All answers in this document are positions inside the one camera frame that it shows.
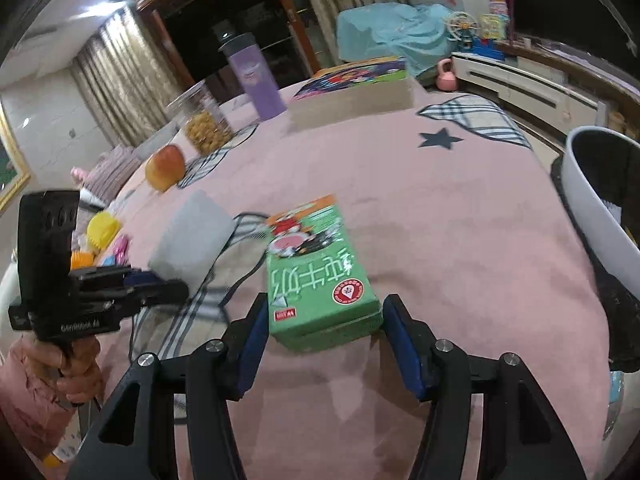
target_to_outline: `snack jar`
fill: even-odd
[[[234,136],[204,81],[169,103],[166,113],[178,123],[201,155],[215,152]]]

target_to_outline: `green milk carton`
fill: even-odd
[[[318,351],[375,332],[382,306],[356,259],[333,195],[267,220],[269,330]]]

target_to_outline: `purple bottle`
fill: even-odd
[[[229,65],[263,121],[274,118],[287,109],[253,34],[236,36],[220,47],[220,50],[225,53]]]

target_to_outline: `hand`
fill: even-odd
[[[95,358],[100,353],[100,343],[95,337],[73,341],[73,355],[52,343],[38,341],[33,333],[23,336],[24,353],[33,373],[55,388],[69,402],[81,404],[102,394],[104,381]],[[52,379],[48,368],[62,371],[64,377]]]

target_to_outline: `metal screw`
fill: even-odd
[[[448,339],[438,339],[436,341],[436,348],[441,352],[451,352],[453,350],[453,343]]]
[[[207,344],[204,345],[204,348],[207,349],[207,352],[216,354],[218,352],[222,352],[225,349],[225,343],[222,341],[222,339],[212,339],[211,341],[207,341]]]
[[[138,358],[138,364],[140,366],[149,366],[150,364],[152,364],[154,361],[156,360],[156,358],[154,357],[153,354],[142,354],[139,358]]]
[[[509,366],[518,366],[520,364],[520,358],[513,352],[507,352],[502,358]]]

